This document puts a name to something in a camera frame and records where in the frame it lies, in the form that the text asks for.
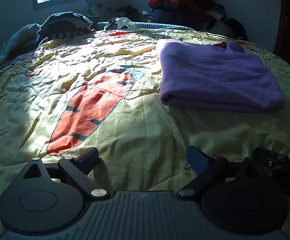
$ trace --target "yellow comforter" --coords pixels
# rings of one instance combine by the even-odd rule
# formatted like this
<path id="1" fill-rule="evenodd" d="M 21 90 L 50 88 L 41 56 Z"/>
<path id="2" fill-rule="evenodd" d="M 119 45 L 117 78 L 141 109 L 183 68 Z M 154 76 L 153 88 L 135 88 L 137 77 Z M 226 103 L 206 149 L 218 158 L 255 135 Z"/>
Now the yellow comforter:
<path id="1" fill-rule="evenodd" d="M 0 194 L 32 157 L 57 162 L 91 147 L 104 163 L 90 177 L 110 192 L 178 190 L 196 176 L 186 160 L 190 145 L 230 161 L 242 161 L 257 146 L 290 157 L 290 66 L 279 57 L 242 44 L 277 79 L 286 100 L 277 111 L 168 107 L 159 101 L 157 40 L 229 40 L 179 30 L 113 33 L 45 43 L 26 61 L 0 71 Z"/>

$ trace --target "doorframe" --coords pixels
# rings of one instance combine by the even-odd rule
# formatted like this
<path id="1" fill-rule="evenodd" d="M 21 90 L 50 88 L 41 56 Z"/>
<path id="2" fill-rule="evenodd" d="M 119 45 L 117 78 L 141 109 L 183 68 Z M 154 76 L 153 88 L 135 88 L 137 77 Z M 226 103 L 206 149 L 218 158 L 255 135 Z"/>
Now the doorframe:
<path id="1" fill-rule="evenodd" d="M 278 30 L 276 35 L 276 41 L 274 46 L 273 53 L 277 56 L 280 56 L 283 53 L 283 37 L 286 32 L 286 24 L 287 23 L 287 0 L 281 0 L 281 11 L 279 17 Z"/>

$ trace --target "pile of clothes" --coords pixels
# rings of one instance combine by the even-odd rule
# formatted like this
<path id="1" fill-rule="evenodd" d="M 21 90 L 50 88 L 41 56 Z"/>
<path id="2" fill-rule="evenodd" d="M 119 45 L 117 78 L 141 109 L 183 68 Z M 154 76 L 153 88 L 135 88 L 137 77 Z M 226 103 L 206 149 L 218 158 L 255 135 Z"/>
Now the pile of clothes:
<path id="1" fill-rule="evenodd" d="M 248 41 L 245 29 L 227 19 L 223 5 L 214 0 L 150 0 L 153 12 L 143 11 L 148 22 L 174 24 Z"/>
<path id="2" fill-rule="evenodd" d="M 43 23 L 37 32 L 37 45 L 55 39 L 72 39 L 75 36 L 92 33 L 93 25 L 87 17 L 73 12 L 61 12 L 52 14 Z"/>

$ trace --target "blue clip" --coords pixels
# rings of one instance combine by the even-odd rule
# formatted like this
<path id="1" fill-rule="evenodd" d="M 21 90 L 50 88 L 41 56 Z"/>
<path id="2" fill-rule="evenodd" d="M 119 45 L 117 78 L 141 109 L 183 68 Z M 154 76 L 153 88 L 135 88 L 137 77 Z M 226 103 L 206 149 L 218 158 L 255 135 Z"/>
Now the blue clip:
<path id="1" fill-rule="evenodd" d="M 190 146 L 187 150 L 187 160 L 197 175 L 208 169 L 209 159 L 210 157 L 194 146 Z"/>

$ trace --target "circular pad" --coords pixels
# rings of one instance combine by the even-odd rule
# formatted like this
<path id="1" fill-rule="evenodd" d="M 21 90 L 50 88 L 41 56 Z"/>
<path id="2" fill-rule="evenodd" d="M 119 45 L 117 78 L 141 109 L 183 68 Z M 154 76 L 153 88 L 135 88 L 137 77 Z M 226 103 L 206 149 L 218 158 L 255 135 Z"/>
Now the circular pad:
<path id="1" fill-rule="evenodd" d="M 54 193 L 45 190 L 28 192 L 20 199 L 23 209 L 32 212 L 41 212 L 55 206 L 57 197 Z"/>
<path id="2" fill-rule="evenodd" d="M 253 177 L 234 179 L 207 190 L 202 208 L 222 229 L 246 235 L 281 229 L 288 215 L 288 202 L 280 189 Z"/>

